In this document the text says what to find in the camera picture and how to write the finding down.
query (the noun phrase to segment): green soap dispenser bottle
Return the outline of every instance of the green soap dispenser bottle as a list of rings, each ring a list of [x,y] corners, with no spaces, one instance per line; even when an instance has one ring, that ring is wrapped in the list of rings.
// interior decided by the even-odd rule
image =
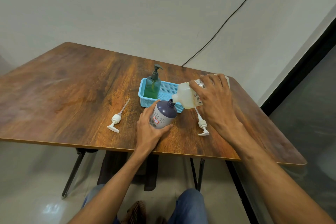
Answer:
[[[158,98],[161,86],[161,79],[159,78],[158,73],[159,68],[163,69],[160,65],[155,64],[152,75],[146,79],[145,92],[143,93],[143,96],[146,98]]]

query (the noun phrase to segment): white pump dispenser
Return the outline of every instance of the white pump dispenser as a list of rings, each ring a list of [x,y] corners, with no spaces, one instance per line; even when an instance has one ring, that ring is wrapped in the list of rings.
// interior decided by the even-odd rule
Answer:
[[[112,124],[109,125],[109,126],[107,126],[108,129],[110,129],[110,130],[112,130],[112,131],[114,131],[114,132],[117,132],[117,133],[120,132],[118,129],[116,129],[116,128],[114,127],[114,125],[115,125],[115,124],[118,124],[118,123],[121,121],[121,113],[123,112],[123,110],[125,109],[125,107],[126,107],[126,105],[128,104],[129,101],[130,101],[130,98],[129,98],[129,99],[127,100],[127,102],[125,103],[123,109],[122,109],[120,112],[118,112],[118,114],[113,115],[113,117],[112,117],[112,119],[111,119],[111,120],[112,120]]]
[[[196,109],[196,107],[194,107],[196,112],[197,112],[197,116],[198,116],[198,125],[200,128],[203,129],[203,133],[198,134],[199,136],[208,136],[209,132],[207,131],[206,127],[207,127],[207,122],[205,120],[202,119],[202,117],[200,116],[200,114],[198,113],[198,110]]]

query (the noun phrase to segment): hand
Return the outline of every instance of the hand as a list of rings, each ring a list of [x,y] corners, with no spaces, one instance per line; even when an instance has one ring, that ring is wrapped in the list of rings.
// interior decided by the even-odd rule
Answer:
[[[160,137],[163,134],[167,133],[173,125],[170,124],[161,129],[153,128],[149,124],[149,119],[155,109],[155,106],[159,102],[159,100],[155,101],[150,107],[145,108],[145,110],[140,114],[140,118],[137,125],[137,139],[136,139],[136,147],[135,151],[149,155],[149,153],[154,150],[157,145]]]
[[[189,82],[201,98],[201,112],[204,118],[230,144],[235,139],[237,130],[244,128],[238,121],[232,104],[232,95],[224,74],[208,74],[200,76],[205,88],[200,87],[194,80]]]

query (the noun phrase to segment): blue plastic basket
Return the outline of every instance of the blue plastic basket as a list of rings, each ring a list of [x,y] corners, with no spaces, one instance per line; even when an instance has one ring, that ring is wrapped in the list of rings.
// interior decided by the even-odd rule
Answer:
[[[140,98],[140,105],[142,107],[150,107],[152,103],[154,103],[157,99],[144,97],[145,84],[146,84],[146,78],[143,78],[140,83],[138,96]],[[172,94],[177,93],[177,87],[178,84],[176,83],[161,81],[159,95],[157,96],[157,98],[160,100],[168,101],[169,99],[171,99]],[[184,109],[183,106],[180,104],[180,102],[177,102],[175,104],[175,107],[178,113],[181,113]]]

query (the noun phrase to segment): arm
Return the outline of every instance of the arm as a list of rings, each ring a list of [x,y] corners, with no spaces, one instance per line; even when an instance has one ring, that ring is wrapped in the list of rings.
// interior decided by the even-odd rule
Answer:
[[[223,74],[201,76],[205,89],[189,83],[203,101],[207,121],[235,149],[256,182],[275,223],[335,223],[250,137],[238,121]]]
[[[155,148],[160,137],[172,127],[169,125],[162,129],[155,129],[149,124],[149,118],[158,101],[146,108],[140,115],[137,122],[136,147],[131,157],[101,191],[72,218],[69,224],[110,224],[113,222],[137,170]]]

